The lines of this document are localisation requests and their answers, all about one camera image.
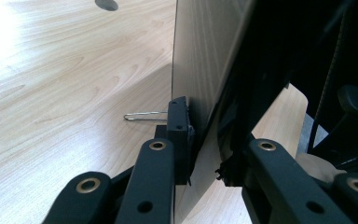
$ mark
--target metal pin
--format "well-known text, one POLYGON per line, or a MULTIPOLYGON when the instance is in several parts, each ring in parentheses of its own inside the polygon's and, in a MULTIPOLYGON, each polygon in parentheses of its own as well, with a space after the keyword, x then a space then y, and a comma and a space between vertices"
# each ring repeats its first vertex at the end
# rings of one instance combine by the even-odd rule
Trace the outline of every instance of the metal pin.
POLYGON ((155 114, 166 114, 168 111, 154 111, 154 112, 140 112, 140 113, 130 113, 124 115, 125 120, 146 120, 146 121, 167 121, 166 119, 140 119, 140 118, 129 118, 136 117, 140 115, 155 115, 155 114))

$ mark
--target wooden table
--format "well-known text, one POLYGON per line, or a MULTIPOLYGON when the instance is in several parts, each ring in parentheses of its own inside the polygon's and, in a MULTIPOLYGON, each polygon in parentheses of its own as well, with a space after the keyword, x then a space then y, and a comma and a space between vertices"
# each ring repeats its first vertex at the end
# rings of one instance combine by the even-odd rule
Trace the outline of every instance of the wooden table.
MULTIPOLYGON (((122 116, 171 99, 175 1, 117 3, 0 2, 0 223, 41 222, 74 176, 115 176, 153 137, 156 123, 122 116)), ((193 211, 187 223, 210 215, 193 211)))

